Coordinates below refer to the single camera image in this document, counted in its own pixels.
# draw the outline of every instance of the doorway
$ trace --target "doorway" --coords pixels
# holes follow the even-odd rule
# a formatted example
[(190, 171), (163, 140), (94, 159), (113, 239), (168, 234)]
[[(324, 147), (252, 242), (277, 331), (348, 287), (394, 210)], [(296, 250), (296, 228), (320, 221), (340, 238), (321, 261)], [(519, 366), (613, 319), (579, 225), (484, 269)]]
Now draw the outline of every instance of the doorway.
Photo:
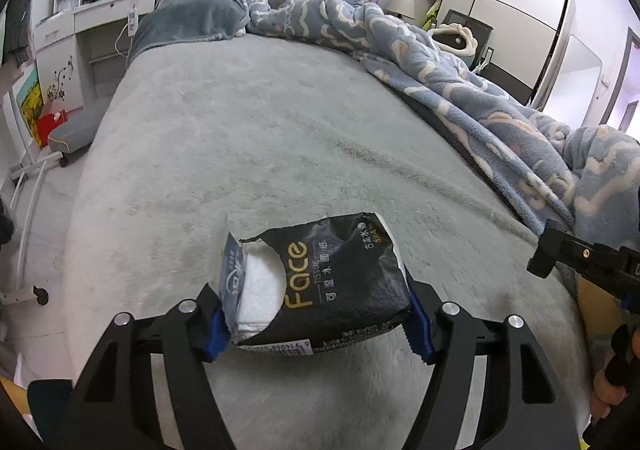
[(640, 112), (635, 112), (631, 117), (628, 116), (629, 104), (638, 99), (640, 99), (640, 37), (629, 28), (620, 74), (600, 123), (606, 123), (614, 129), (626, 125), (628, 127), (627, 134), (633, 135), (631, 132), (636, 131), (636, 134), (640, 135), (640, 127), (630, 126), (633, 122), (640, 125)]

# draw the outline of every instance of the human hand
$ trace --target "human hand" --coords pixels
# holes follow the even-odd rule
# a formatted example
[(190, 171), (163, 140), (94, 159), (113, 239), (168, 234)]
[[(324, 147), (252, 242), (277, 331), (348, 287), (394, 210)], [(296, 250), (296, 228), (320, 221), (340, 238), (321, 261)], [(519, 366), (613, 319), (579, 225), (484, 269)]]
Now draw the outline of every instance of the human hand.
[[(640, 330), (636, 331), (631, 338), (631, 348), (636, 358), (640, 358)], [(613, 351), (610, 351), (607, 354), (605, 367), (612, 357)], [(593, 392), (589, 401), (591, 416), (595, 419), (607, 417), (611, 407), (622, 403), (627, 394), (625, 387), (611, 385), (604, 375), (604, 369), (600, 370), (593, 379)]]

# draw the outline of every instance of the gold lettering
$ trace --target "gold lettering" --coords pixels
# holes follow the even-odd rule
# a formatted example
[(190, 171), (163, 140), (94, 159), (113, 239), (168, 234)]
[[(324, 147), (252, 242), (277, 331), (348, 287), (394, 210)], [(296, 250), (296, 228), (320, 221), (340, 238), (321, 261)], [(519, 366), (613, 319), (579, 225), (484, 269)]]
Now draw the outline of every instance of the gold lettering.
[[(305, 279), (305, 284), (302, 286), (296, 286), (296, 279)], [(308, 273), (298, 273), (296, 275), (291, 275), (289, 279), (289, 287), (291, 289), (295, 289), (296, 291), (304, 291), (311, 284), (311, 279), (309, 279)]]
[(302, 259), (306, 255), (306, 244), (299, 242), (298, 245), (300, 247), (296, 246), (295, 243), (289, 245), (289, 255), (294, 259)]
[(309, 301), (309, 302), (301, 302), (301, 301), (302, 299), (300, 297), (300, 293), (296, 293), (296, 301), (294, 303), (291, 303), (291, 301), (289, 300), (289, 295), (287, 295), (286, 293), (284, 295), (284, 303), (290, 309), (296, 309), (296, 308), (304, 307), (307, 305), (313, 305), (313, 301)]
[(291, 259), (289, 259), (289, 268), (290, 268), (291, 270), (293, 270), (293, 271), (297, 271), (297, 272), (305, 271), (305, 270), (306, 270), (306, 267), (308, 267), (308, 265), (309, 265), (309, 259), (308, 259), (308, 258), (307, 258), (307, 259), (305, 259), (305, 262), (302, 264), (302, 268), (297, 268), (297, 267), (295, 267), (295, 266), (293, 265), (293, 261), (292, 261)]

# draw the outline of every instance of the red box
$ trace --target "red box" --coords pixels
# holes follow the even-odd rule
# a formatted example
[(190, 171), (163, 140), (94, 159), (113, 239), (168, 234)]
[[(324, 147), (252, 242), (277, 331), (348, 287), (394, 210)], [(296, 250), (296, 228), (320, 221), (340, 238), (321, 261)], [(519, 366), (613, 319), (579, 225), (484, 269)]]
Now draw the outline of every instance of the red box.
[(36, 129), (38, 130), (38, 136), (40, 137), (40, 143), (43, 147), (49, 145), (49, 133), (53, 129), (66, 122), (66, 111), (62, 109), (58, 112), (58, 120), (56, 120), (53, 113), (41, 116), (36, 120)]

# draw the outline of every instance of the floor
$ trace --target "floor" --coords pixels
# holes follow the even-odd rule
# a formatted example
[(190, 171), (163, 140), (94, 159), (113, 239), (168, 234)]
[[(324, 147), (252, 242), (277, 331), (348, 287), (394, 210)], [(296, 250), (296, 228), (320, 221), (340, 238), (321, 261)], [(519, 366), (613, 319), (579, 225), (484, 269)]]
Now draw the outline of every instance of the floor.
[[(5, 343), (21, 353), (27, 370), (23, 377), (74, 378), (66, 351), (65, 319), (63, 316), (62, 264), (66, 231), (78, 190), (86, 149), (69, 156), (65, 168), (57, 161), (50, 162), (36, 197), (29, 230), (24, 285), (44, 287), (49, 303), (38, 305), (35, 300), (0, 307), (0, 320), (8, 325)], [(12, 241), (0, 251), (0, 289), (15, 287), (20, 232), (24, 228), (31, 191), (37, 173), (23, 183), (14, 204), (16, 233)]]

